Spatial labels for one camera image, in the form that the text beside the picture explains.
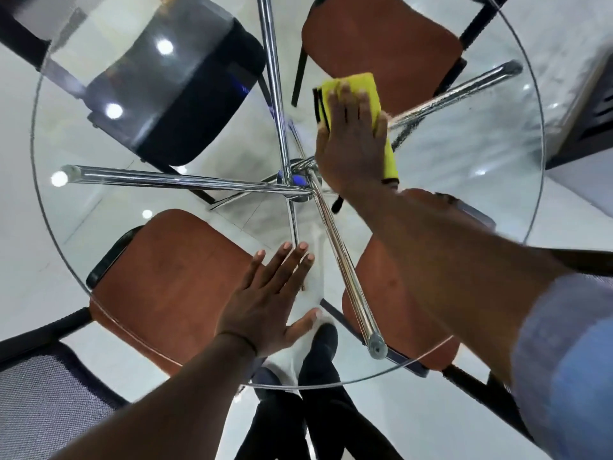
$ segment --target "hand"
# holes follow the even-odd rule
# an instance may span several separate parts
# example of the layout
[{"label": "hand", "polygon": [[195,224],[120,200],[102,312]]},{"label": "hand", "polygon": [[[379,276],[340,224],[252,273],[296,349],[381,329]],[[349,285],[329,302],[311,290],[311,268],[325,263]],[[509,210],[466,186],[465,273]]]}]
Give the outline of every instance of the hand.
[{"label": "hand", "polygon": [[315,259],[310,253],[300,261],[308,248],[305,242],[287,256],[291,248],[289,242],[284,243],[258,274],[265,251],[255,254],[241,284],[221,312],[215,335],[238,334],[256,347],[257,356],[265,357],[291,347],[311,330],[321,313],[317,308],[287,325],[298,290]]},{"label": "hand", "polygon": [[383,179],[387,140],[387,115],[379,114],[372,126],[370,100],[366,92],[354,95],[344,83],[328,95],[331,133],[325,123],[318,128],[315,159],[319,172],[341,197],[353,187]]}]

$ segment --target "black shoe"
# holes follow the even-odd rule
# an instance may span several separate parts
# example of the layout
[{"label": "black shoe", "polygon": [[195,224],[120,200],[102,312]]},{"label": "black shoe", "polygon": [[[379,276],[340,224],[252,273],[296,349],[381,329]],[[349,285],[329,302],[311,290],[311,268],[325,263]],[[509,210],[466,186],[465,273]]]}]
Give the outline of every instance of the black shoe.
[{"label": "black shoe", "polygon": [[[251,382],[254,384],[266,384],[268,386],[282,386],[279,376],[273,373],[269,368],[260,366],[256,373],[251,378]],[[277,389],[262,389],[256,387],[255,389],[257,398],[261,401],[270,395],[271,392],[276,392]]]},{"label": "black shoe", "polygon": [[311,352],[323,353],[330,361],[334,359],[338,348],[338,331],[332,323],[324,323],[313,337]]}]

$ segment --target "glass table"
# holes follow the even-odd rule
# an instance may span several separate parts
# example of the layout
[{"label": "glass table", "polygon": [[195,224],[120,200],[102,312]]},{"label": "glass table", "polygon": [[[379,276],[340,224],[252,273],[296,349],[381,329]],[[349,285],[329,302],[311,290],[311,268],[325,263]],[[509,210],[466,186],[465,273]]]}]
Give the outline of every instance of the glass table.
[{"label": "glass table", "polygon": [[[458,11],[447,0],[405,0],[454,33],[480,8],[464,1]],[[208,10],[191,18],[201,27],[197,38],[174,16],[177,6],[189,12],[196,2]],[[284,106],[281,91],[294,80],[310,2],[77,0],[51,44],[35,97],[31,153],[41,209],[60,255],[95,301],[86,285],[92,268],[123,234],[169,208],[200,217],[249,254],[265,248],[267,259],[282,242],[305,240],[316,263],[290,320],[318,303],[340,310],[346,289],[366,343],[337,323],[339,384],[407,365],[419,373],[389,352],[362,293],[353,265],[371,233],[351,207],[330,211],[336,195],[314,164],[312,103],[303,97],[295,108]],[[209,54],[235,19],[264,46],[267,83],[249,77],[246,88],[239,81],[244,101],[187,163],[134,153],[194,80],[198,54]],[[500,235],[524,242],[543,175],[542,110],[529,61],[500,11],[462,57],[466,67],[446,92],[390,121],[400,187],[452,194],[492,218]],[[306,70],[304,90],[328,77],[314,64]],[[126,71],[142,80],[120,84]],[[232,77],[244,73],[237,67]],[[222,108],[215,109],[222,115]],[[285,178],[292,173],[302,177]],[[270,360],[294,374],[311,337]]]}]

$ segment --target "black trousers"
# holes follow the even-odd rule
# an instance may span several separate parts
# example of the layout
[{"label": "black trousers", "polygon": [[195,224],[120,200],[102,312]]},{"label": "black trousers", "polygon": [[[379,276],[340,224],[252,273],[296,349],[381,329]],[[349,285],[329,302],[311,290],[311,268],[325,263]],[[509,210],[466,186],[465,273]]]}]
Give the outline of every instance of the black trousers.
[{"label": "black trousers", "polygon": [[[340,382],[327,356],[311,351],[299,385]],[[306,389],[297,394],[257,389],[261,402],[237,460],[309,460],[307,426],[319,460],[340,460],[345,449],[360,459],[402,460],[383,434],[364,418],[344,387]]]}]

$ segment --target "white tiled floor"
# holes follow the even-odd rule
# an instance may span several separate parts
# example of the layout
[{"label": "white tiled floor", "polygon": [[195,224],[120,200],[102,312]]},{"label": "white tiled floor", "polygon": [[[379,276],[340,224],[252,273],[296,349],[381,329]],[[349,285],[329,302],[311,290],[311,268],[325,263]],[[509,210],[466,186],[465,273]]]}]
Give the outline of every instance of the white tiled floor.
[{"label": "white tiled floor", "polygon": [[[214,1],[260,38],[256,0]],[[457,34],[478,9],[468,0],[407,1]],[[299,53],[300,27],[311,2],[273,0],[286,112],[297,123],[307,152],[313,151],[315,128],[308,90],[326,75],[309,61],[296,109],[289,106],[289,92]],[[157,0],[131,0],[134,5],[130,9],[142,14],[155,3]],[[612,5],[605,0],[556,0],[555,5],[554,0],[509,2],[506,12],[532,54],[550,127],[561,120],[586,65],[606,44],[603,32],[610,28],[603,27],[606,17],[601,14],[610,12]],[[130,12],[126,5],[122,7]],[[134,32],[138,35],[138,22],[132,25],[131,34],[124,29],[120,36],[112,36],[113,29],[125,24],[105,22],[111,21],[108,16],[98,15],[96,19],[93,30],[91,24],[86,26],[90,29],[87,35],[96,36],[102,31],[107,38],[112,37],[110,47],[104,50],[108,55],[129,46],[127,39]],[[582,26],[581,41],[574,34],[565,35],[565,28],[558,25],[562,20]],[[516,57],[517,48],[503,27],[502,23],[494,23],[488,35],[466,54],[470,60],[466,76]],[[82,50],[74,47],[74,51],[95,50],[89,47],[85,42]],[[77,57],[76,62],[74,59],[65,56],[64,64],[83,66],[82,57]],[[4,260],[0,270],[0,339],[4,339],[84,307],[88,297],[50,242],[29,176],[27,133],[37,75],[4,49],[0,50],[0,64],[6,65],[0,72],[0,125],[5,143],[5,151],[0,154],[0,210],[4,215],[0,222]],[[90,69],[81,70],[82,77],[91,75]],[[503,234],[523,239],[538,191],[538,164],[533,158],[538,139],[534,92],[524,91],[523,85],[521,81],[509,82],[495,92],[428,118],[398,153],[402,184],[454,193],[495,218]],[[157,213],[178,207],[191,211],[250,253],[261,247],[273,249],[287,239],[284,200],[275,195],[250,195],[211,213],[199,199],[182,191],[96,186],[67,186],[60,191],[51,187],[50,174],[66,163],[146,168],[119,144],[93,129],[86,116],[81,102],[51,84],[43,85],[35,140],[41,193],[55,237],[81,279],[121,234],[144,223],[143,210]],[[277,153],[272,118],[256,87],[216,141],[188,164],[188,172],[259,180],[278,170]],[[487,173],[476,174],[482,170]],[[314,206],[299,206],[298,216],[301,236],[313,246],[318,267],[310,273],[309,292],[297,301],[295,314],[316,304],[318,295],[338,305],[343,291]],[[337,222],[356,261],[370,233],[349,206],[343,208]],[[609,245],[612,227],[613,220],[602,212],[546,180],[530,242],[548,247],[613,248],[613,244]],[[92,371],[128,400],[142,397],[165,379],[153,364],[98,325],[73,334],[67,343]],[[306,344],[308,339],[298,352],[278,355],[278,363],[296,371]],[[462,349],[456,363],[477,377],[487,376],[487,368],[466,349]],[[364,348],[343,330],[335,364],[347,379],[387,367],[387,363],[365,358]],[[407,459],[544,458],[519,434],[438,374],[422,380],[400,370],[347,389],[358,408]],[[233,404],[220,459],[233,458],[256,402],[253,391],[246,389]]]}]

